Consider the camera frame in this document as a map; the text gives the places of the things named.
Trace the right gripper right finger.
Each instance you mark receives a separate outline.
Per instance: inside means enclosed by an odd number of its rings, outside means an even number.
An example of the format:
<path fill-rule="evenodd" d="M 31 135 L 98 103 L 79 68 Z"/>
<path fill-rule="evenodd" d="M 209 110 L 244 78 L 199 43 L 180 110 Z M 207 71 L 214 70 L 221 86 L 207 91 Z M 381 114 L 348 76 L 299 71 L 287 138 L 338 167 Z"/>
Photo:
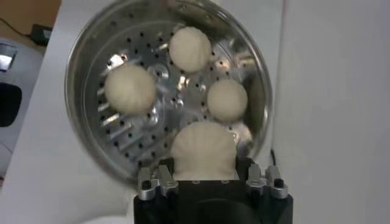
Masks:
<path fill-rule="evenodd" d="M 260 197 L 268 190 L 272 198 L 278 200 L 288 198 L 288 186 L 277 166 L 269 166 L 263 175 L 260 166 L 251 158 L 237 157 L 236 172 L 239 180 L 244 181 L 250 196 Z"/>

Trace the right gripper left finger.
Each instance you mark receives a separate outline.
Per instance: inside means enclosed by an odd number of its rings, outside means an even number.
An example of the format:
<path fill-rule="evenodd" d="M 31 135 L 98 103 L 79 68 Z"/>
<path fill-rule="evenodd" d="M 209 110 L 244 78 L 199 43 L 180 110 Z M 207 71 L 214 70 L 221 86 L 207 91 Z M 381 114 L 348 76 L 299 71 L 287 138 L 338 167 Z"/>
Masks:
<path fill-rule="evenodd" d="M 155 172 L 149 167 L 142 167 L 138 172 L 138 198 L 142 201 L 153 200 L 157 190 L 165 198 L 170 194 L 178 194 L 179 182 L 173 178 L 173 173 L 173 158 L 160 160 Z"/>

